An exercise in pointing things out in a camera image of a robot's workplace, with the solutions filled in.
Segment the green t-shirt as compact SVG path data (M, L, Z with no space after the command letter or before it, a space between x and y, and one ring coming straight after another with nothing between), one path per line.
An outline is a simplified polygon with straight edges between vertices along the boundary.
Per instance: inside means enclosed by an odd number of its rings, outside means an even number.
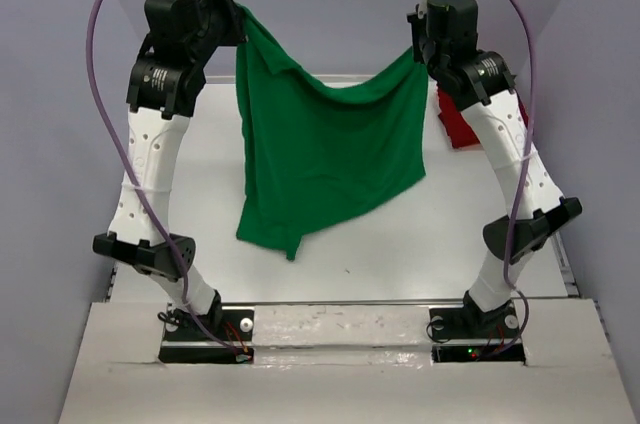
M330 87L244 14L235 89L245 198L236 237L293 261L305 236L369 213L425 177L428 78L405 50L360 84Z

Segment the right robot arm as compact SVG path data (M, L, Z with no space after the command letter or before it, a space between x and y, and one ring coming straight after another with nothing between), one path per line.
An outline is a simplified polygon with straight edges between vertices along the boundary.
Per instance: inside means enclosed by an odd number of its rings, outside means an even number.
M505 215L483 228L487 253L461 307L439 316L447 338L482 336L507 317L525 265L582 205L564 195L529 142L533 119L520 109L506 61L478 48L476 0L425 0L407 20L415 60L474 132L505 201Z

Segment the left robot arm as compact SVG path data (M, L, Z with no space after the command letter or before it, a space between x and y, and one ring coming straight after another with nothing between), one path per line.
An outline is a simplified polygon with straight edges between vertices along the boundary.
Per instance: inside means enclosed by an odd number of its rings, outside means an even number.
M204 67L217 48L243 42L240 15L232 0L146 0L144 13L149 31L126 96L128 166L114 217L93 250L155 281L174 303L166 322L209 339L221 327L221 296L195 267L194 239L170 233L170 195Z

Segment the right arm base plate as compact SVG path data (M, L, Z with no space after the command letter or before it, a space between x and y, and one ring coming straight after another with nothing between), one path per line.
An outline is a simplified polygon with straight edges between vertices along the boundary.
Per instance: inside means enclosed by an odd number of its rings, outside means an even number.
M429 309L425 331L432 342L435 364L526 363L521 339L514 344L520 327L512 305L488 323L479 326L462 320L462 307Z

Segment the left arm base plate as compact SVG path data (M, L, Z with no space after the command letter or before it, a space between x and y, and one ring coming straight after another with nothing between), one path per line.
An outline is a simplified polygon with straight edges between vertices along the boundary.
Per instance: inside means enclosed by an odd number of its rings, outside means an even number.
M168 305L157 314L163 325L159 360L165 364L252 364L255 308L224 305L219 326L205 334L188 313Z

